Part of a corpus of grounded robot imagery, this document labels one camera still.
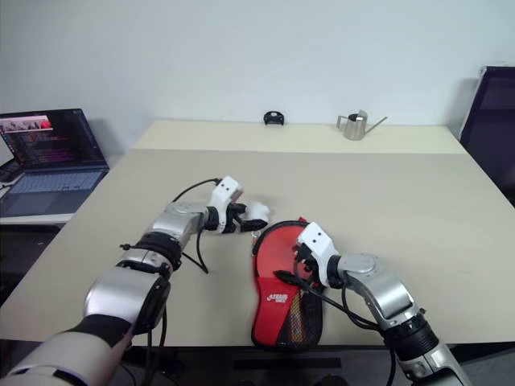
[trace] small black clip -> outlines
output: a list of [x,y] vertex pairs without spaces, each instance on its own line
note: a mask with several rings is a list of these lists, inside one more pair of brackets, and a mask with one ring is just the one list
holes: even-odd
[[269,123],[271,125],[284,125],[284,115],[279,111],[269,111],[263,116],[263,121],[265,121],[265,125]]

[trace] red bag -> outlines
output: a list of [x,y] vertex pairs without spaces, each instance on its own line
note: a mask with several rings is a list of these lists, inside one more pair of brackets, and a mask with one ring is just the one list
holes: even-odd
[[[287,284],[276,272],[291,273],[295,281],[294,246],[307,222],[283,221],[267,228],[253,246],[253,271],[259,304],[252,328],[252,341],[260,348],[275,351],[305,351],[315,346],[322,334],[322,301]],[[310,274],[299,263],[299,276]],[[324,287],[313,287],[320,293]]]

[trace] floor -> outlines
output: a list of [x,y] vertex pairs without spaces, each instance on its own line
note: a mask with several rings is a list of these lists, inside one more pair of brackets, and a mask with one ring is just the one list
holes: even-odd
[[[2,296],[11,290],[31,267],[58,229],[29,229],[26,232],[2,228],[0,244],[0,275]],[[39,343],[0,341],[0,376],[26,356]],[[327,375],[346,379],[349,386],[383,386],[388,378],[389,356],[384,350],[315,350],[301,355],[277,355],[253,348],[199,349],[178,351],[176,359],[166,363],[172,380],[157,374],[154,386],[172,384],[240,385],[240,386],[312,386]],[[142,379],[139,366],[126,363],[138,384]],[[471,361],[464,366],[475,385],[505,386],[515,384],[515,351]],[[113,374],[109,386],[131,385],[130,375],[122,367]],[[408,385],[398,369],[393,382]]]

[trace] laptop trackpad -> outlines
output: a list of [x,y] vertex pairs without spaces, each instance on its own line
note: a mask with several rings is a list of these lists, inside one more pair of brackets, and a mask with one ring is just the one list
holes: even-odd
[[59,193],[54,192],[20,195],[13,206],[6,211],[6,216],[30,216],[44,213],[58,195]]

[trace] beige tabletop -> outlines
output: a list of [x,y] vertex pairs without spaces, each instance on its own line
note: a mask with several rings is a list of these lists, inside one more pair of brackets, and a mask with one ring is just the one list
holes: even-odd
[[[184,127],[192,125],[209,127],[158,123],[120,160],[4,303],[0,338],[41,341],[77,324],[89,287],[121,256],[119,244],[137,241],[185,187],[231,175],[245,187],[241,201],[266,203],[274,222],[303,216],[319,223],[340,252],[380,256],[428,310],[444,341],[515,340],[515,211],[444,128],[410,128],[424,132],[421,137],[431,143],[412,153],[409,143],[398,152],[309,151],[311,145],[298,138],[302,152],[292,151],[290,142],[285,151],[176,149],[187,136]],[[249,129],[246,142],[271,129],[258,126]],[[385,136],[387,129],[377,135]],[[156,148],[169,138],[175,149],[151,149],[152,132],[161,138]],[[228,132],[217,130],[225,141],[211,138],[214,149],[230,142]],[[349,146],[339,133],[331,133],[342,147]],[[197,145],[208,146],[207,140]],[[210,191],[201,187],[187,198],[206,202]],[[252,344],[258,297],[250,243],[247,234],[205,233],[202,251],[210,274],[185,261],[172,276],[166,345]],[[192,246],[187,252],[194,254]],[[329,293],[339,297],[335,290]],[[356,312],[369,314],[358,297],[350,302]],[[320,344],[381,344],[381,338],[326,306]]]

